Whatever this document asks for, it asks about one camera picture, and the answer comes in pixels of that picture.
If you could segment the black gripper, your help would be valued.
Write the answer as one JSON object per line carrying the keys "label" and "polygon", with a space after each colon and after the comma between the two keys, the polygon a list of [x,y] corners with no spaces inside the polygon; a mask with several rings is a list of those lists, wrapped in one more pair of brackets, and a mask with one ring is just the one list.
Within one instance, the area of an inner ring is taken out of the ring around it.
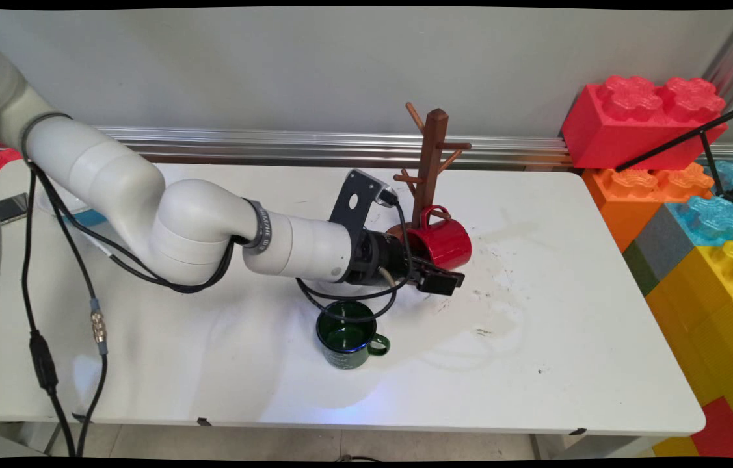
{"label": "black gripper", "polygon": [[383,268],[395,280],[406,274],[418,281],[418,290],[431,295],[452,296],[465,275],[434,265],[412,232],[396,237],[388,232],[362,229],[355,243],[348,273],[343,281],[352,285],[377,285]]}

